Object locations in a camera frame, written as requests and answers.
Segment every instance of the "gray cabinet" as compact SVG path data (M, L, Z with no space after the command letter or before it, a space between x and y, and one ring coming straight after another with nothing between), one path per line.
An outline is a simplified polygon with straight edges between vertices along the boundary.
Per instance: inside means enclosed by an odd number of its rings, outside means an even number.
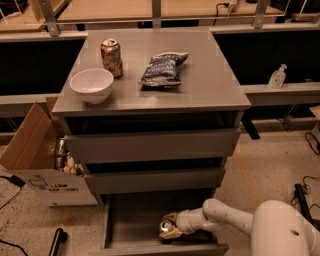
M102 67L97 49L111 35L122 47L124 76L105 102L90 105L73 94L69 80ZM54 113L91 193L106 209L103 250L92 255L223 255L227 245L206 232L172 244L158 239L163 215L201 207L221 184L250 105L214 38L200 28L115 30L89 32L84 45ZM169 50L189 52L182 85L138 85L149 58Z

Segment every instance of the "brown can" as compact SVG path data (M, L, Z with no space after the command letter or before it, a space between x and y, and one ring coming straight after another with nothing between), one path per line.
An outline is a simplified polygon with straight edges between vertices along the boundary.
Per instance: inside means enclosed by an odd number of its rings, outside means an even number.
M105 69L109 70L114 77L123 74L123 66L120 53L120 44L115 39L106 39L101 44L101 56Z

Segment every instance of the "black snack bag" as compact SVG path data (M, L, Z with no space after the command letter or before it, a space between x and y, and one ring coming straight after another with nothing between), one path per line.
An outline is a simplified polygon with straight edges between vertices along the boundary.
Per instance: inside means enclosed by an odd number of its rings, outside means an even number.
M151 58L139 84L145 86L174 86L181 84L178 66L188 53L165 52Z

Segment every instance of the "plastic bottle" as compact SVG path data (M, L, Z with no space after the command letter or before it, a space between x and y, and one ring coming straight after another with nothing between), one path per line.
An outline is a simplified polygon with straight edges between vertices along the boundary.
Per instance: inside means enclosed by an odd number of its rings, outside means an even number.
M269 85L272 88L281 88L284 82L284 79L286 78L286 73L284 70L287 69L286 64L281 64L281 67L274 71L270 80L269 80Z

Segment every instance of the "cabinet top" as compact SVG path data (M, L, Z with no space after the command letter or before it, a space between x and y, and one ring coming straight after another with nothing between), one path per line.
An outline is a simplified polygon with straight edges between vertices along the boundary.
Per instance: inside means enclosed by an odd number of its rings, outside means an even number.
M70 79L89 68L103 68L101 43L121 45L124 74L113 82L100 104L83 102ZM189 52L179 66L182 84L175 89L146 89L138 84L150 58L163 52ZM89 31L53 112L61 116L114 115L123 112L243 110L250 103L208 28L123 29Z

